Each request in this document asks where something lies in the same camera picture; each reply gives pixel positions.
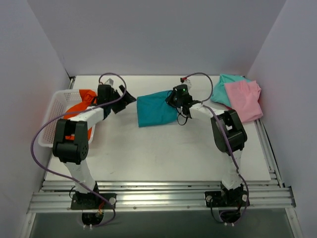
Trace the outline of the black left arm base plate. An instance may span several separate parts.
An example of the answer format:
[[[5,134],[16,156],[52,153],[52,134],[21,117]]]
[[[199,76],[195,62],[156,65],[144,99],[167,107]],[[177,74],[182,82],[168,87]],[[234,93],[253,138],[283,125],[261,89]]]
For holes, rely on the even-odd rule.
[[[111,206],[115,208],[116,204],[116,193],[100,193],[104,199],[110,204],[106,203],[103,199],[95,196],[92,193],[74,193],[72,195],[72,201],[70,205],[71,210],[98,210],[106,209],[111,210]]]

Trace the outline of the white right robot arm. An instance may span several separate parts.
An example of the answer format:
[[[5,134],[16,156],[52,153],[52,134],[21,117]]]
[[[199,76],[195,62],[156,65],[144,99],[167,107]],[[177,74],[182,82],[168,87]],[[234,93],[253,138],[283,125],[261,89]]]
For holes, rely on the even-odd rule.
[[[221,184],[225,189],[220,192],[220,199],[224,204],[230,205],[238,198],[235,189],[243,184],[240,164],[247,134],[235,110],[217,110],[193,100],[189,89],[185,83],[177,85],[165,101],[169,106],[179,109],[186,118],[211,124],[215,145],[224,157]]]

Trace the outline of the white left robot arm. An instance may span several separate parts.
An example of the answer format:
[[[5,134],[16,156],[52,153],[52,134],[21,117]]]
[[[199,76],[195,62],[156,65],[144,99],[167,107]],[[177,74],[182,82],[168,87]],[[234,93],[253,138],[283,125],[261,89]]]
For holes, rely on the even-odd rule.
[[[53,155],[76,180],[75,191],[83,195],[82,202],[89,208],[96,207],[100,201],[97,183],[86,161],[92,129],[111,112],[116,114],[137,101],[123,85],[119,89],[122,95],[109,84],[99,85],[97,92],[80,90],[82,102],[70,108],[68,115],[56,122]]]

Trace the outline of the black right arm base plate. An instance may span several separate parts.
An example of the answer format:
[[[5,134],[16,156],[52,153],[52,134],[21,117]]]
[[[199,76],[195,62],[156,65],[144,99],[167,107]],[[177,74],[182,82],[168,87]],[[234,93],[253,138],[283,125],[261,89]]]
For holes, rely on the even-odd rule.
[[[206,206],[212,208],[249,206],[250,202],[246,201],[246,195],[247,192],[244,190],[206,191]]]

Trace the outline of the teal blue t-shirt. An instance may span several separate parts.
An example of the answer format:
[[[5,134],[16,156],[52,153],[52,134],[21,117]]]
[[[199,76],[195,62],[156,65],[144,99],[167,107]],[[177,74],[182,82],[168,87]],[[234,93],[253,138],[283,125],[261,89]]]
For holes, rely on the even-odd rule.
[[[178,112],[165,100],[171,90],[137,97],[138,127],[159,126],[176,122]]]

